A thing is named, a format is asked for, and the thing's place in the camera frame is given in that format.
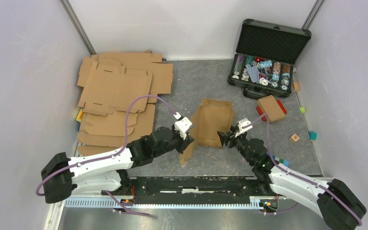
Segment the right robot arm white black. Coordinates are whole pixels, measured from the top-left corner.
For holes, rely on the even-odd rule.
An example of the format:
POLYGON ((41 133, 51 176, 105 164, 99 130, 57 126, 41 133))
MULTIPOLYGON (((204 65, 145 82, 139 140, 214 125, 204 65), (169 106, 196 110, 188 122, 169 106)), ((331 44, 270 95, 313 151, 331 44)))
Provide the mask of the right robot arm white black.
POLYGON ((333 230, 354 230, 363 224, 367 209, 343 181, 315 179, 286 167, 273 158, 263 140, 248 139, 235 126, 217 134, 222 146, 236 148, 251 166, 261 194, 292 199, 322 217, 333 230))

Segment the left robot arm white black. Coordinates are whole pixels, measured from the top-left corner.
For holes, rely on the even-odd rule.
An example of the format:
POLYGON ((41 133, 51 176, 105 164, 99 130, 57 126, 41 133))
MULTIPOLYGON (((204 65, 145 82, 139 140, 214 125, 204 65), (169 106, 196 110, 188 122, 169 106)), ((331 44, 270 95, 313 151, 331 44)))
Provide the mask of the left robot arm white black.
POLYGON ((43 196, 47 204, 71 195, 95 191, 116 191, 126 195, 131 190, 127 170, 153 162, 165 153, 176 150, 182 154, 194 141, 189 131, 192 125, 160 127, 150 135, 127 144, 125 148, 86 157, 67 157, 57 153, 41 170, 43 196))

